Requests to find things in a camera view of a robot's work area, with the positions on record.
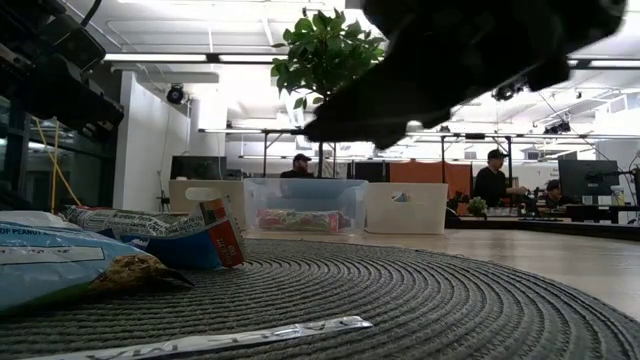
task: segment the man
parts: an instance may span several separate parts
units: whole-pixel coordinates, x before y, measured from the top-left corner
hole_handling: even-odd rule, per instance
[[[504,173],[500,171],[504,165],[504,158],[509,154],[503,154],[495,149],[487,154],[488,166],[478,172],[473,188],[473,197],[480,197],[486,201],[488,207],[496,207],[500,199],[507,195],[524,195],[528,190],[525,187],[507,188]]]
[[[556,209],[559,206],[567,204],[576,204],[577,202],[569,197],[562,196],[562,188],[560,180],[554,179],[547,183],[547,192],[542,196],[544,206],[548,209]]]
[[[304,155],[298,154],[293,158],[293,169],[289,171],[285,171],[280,174],[281,179],[303,179],[303,178],[313,178],[313,174],[309,172],[309,161],[311,158]]]

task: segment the round woven rug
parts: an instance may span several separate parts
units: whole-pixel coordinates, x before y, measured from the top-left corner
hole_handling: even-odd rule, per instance
[[[408,249],[246,240],[237,269],[191,290],[93,301],[0,323],[7,359],[360,316],[347,330],[180,358],[640,358],[640,323],[560,283]]]

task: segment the potted plant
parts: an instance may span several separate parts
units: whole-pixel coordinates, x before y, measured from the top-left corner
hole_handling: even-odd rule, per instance
[[[285,43],[274,48],[288,48],[286,59],[273,59],[271,76],[277,77],[280,93],[286,90],[304,91],[294,109],[307,108],[307,96],[315,94],[312,104],[318,105],[369,70],[384,56],[380,45],[383,37],[372,36],[356,21],[345,24],[344,11],[334,10],[334,16],[317,12],[311,18],[306,9],[293,30],[282,34]],[[319,144],[322,155],[322,143]],[[322,176],[322,156],[318,163]]]
[[[474,197],[469,201],[467,210],[473,216],[486,218],[485,210],[487,210],[487,202],[480,197]]]

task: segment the desk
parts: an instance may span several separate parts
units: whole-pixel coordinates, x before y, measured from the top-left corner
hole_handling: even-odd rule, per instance
[[[639,212],[640,206],[620,205],[567,205],[566,216],[571,221],[584,222],[585,220],[610,220],[612,224],[618,223],[621,212]]]

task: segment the ceiling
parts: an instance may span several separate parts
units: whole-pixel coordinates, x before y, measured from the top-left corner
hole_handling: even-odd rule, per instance
[[[61,0],[74,16],[83,16],[92,1]],[[273,54],[274,43],[293,27],[303,7],[344,9],[345,0],[103,0],[90,26],[109,52],[218,52]],[[346,11],[348,21],[370,26],[362,12]],[[625,24],[617,35],[581,50],[592,57],[640,56],[640,0],[631,0]],[[229,104],[229,117],[275,119],[286,111],[286,99],[272,86],[269,66],[153,65],[141,79],[169,73],[219,74],[219,89]],[[640,87],[639,71],[577,71],[571,81],[539,94],[524,94],[506,103],[484,95],[454,109],[452,124],[475,124],[486,131],[501,124],[532,127],[555,113],[568,111],[588,122],[593,109],[615,98],[621,89]]]

